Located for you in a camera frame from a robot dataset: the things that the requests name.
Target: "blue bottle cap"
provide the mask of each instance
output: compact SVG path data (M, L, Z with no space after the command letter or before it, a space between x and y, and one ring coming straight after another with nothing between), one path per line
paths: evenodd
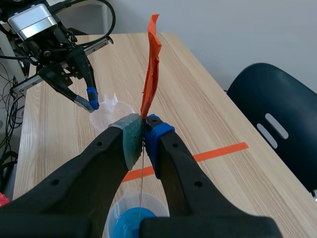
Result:
M155 215L145 208L134 207L125 211L114 225L112 238L138 238L141 221L150 217Z

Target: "chair backrest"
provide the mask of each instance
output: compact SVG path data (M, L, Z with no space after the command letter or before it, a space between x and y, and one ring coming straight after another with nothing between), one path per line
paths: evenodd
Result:
M237 76L228 96L264 137L265 129L273 137L266 140L305 188L317 189L317 94L283 70L256 63Z

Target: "orange tape line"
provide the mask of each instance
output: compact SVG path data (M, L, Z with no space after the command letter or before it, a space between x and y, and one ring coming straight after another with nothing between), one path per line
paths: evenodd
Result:
M223 148L219 148L216 150L211 150L211 151L207 151L198 155L194 155L194 159L197 162L200 161L204 161L204 160L208 160L208 159L212 159L221 155L227 155L236 151L240 151L240 150L245 150L248 149L248 145L245 142L242 143L238 143L238 144L234 144L234 145L229 145ZM143 168L143 176L149 176L149 175L153 175L154 174L154 170L152 166L148 166ZM133 170L127 173L127 175L124 177L122 182L127 182L127 181L131 181L134 179L139 179L142 177L142 169L139 170Z

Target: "green textured gripper pad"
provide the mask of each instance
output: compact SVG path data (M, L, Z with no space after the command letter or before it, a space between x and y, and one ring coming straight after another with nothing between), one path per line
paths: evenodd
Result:
M142 153L143 121L139 114L130 114L109 127L123 131L123 153L128 170L132 170Z

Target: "wood grain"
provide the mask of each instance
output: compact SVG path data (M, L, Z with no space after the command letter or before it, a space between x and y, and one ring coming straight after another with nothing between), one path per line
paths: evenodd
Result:
M89 56L100 100L116 93L139 112L148 65L147 35L112 37L114 45ZM285 237L316 237L317 203L311 195L180 40L168 33L158 37L159 83L150 113L173 125L192 154L246 142L249 149L202 161L201 168L230 202L250 214L273 217ZM71 88L86 96L82 80L75 80ZM14 198L81 153L94 138L86 111L44 82L29 89ZM145 167L149 165L146 158ZM139 168L140 160L134 169ZM127 187L139 189L140 179L123 183L113 202ZM144 178L144 191L166 203L154 175Z

